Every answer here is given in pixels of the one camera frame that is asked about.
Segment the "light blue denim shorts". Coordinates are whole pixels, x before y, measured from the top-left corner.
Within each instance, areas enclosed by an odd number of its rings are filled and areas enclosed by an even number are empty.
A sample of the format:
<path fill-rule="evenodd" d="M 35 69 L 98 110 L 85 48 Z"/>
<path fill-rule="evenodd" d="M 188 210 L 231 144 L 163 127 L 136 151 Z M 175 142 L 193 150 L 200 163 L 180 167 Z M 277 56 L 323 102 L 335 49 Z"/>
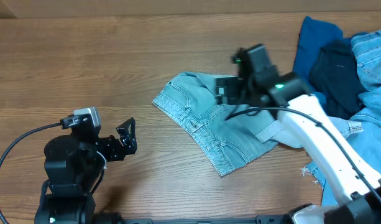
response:
<path fill-rule="evenodd" d="M 299 140 L 268 111 L 227 120 L 233 106 L 217 104 L 217 78 L 205 73 L 180 73 L 165 85 L 153 104 L 195 140 L 220 176 L 244 167 L 279 143 L 301 148 Z"/>

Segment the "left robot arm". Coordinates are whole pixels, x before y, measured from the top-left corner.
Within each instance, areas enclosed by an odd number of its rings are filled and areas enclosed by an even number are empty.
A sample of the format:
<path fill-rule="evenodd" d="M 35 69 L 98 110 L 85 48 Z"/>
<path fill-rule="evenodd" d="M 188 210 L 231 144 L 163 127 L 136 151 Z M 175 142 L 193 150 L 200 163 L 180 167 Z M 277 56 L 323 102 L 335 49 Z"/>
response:
<path fill-rule="evenodd" d="M 100 138 L 100 126 L 89 115 L 71 115 L 60 124 L 71 133 L 52 139 L 44 148 L 48 179 L 42 185 L 34 222 L 122 223 L 118 212 L 96 213 L 93 194 L 108 162 L 121 161 L 136 152 L 134 118 L 117 127 L 118 138 Z"/>

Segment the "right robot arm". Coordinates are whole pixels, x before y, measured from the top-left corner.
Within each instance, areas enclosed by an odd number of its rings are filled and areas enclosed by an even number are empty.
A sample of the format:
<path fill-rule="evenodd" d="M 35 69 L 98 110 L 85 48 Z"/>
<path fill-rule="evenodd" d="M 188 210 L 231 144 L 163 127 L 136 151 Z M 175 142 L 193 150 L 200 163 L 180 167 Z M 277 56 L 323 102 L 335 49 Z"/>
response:
<path fill-rule="evenodd" d="M 218 78 L 219 104 L 248 105 L 228 118 L 275 111 L 275 119 L 297 137 L 331 186 L 336 206 L 302 205 L 282 215 L 282 223 L 381 223 L 381 175 L 343 138 L 302 79 L 280 75 L 265 45 L 239 48 L 232 56 L 238 76 Z"/>

